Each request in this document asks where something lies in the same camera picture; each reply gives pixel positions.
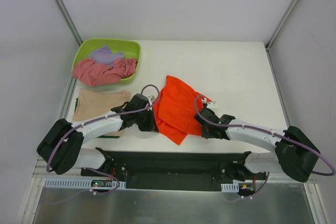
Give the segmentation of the orange t shirt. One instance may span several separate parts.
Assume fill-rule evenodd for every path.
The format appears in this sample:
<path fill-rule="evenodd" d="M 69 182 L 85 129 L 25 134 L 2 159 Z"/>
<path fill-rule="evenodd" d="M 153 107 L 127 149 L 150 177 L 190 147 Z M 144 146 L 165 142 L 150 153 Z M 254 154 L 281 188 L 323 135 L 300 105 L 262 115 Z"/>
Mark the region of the orange t shirt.
<path fill-rule="evenodd" d="M 200 95 L 188 84 L 173 76 L 166 77 L 160 99 L 154 106 L 159 133 L 180 145 L 188 135 L 201 136 L 202 126 L 194 119 L 196 110 L 203 108 Z"/>

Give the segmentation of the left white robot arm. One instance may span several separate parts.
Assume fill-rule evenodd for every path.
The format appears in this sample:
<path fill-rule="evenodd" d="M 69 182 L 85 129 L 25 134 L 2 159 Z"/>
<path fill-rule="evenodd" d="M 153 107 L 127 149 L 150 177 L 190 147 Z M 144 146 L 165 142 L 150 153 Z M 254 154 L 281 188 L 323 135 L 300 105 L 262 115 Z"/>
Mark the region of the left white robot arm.
<path fill-rule="evenodd" d="M 101 116 L 80 122 L 57 120 L 37 147 L 37 153 L 47 163 L 46 171 L 61 175 L 72 168 L 92 168 L 99 176 L 108 175 L 111 164 L 103 152 L 82 146 L 107 133 L 120 132 L 135 124 L 140 131 L 156 131 L 155 103 L 153 96 L 138 93 L 129 102 Z"/>

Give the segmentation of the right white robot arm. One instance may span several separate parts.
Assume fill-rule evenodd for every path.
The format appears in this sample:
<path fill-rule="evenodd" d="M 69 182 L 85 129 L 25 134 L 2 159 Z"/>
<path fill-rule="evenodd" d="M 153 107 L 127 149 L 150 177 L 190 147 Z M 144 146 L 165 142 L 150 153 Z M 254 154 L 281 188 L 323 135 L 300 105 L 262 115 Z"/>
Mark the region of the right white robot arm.
<path fill-rule="evenodd" d="M 291 179 L 305 183 L 318 160 L 315 153 L 319 150 L 295 126 L 286 130 L 257 127 L 231 115 L 218 117 L 206 107 L 194 118 L 202 127 L 203 138 L 240 141 L 266 150 L 264 153 L 244 152 L 242 158 L 225 169 L 232 179 L 244 181 L 257 173 L 285 173 Z"/>

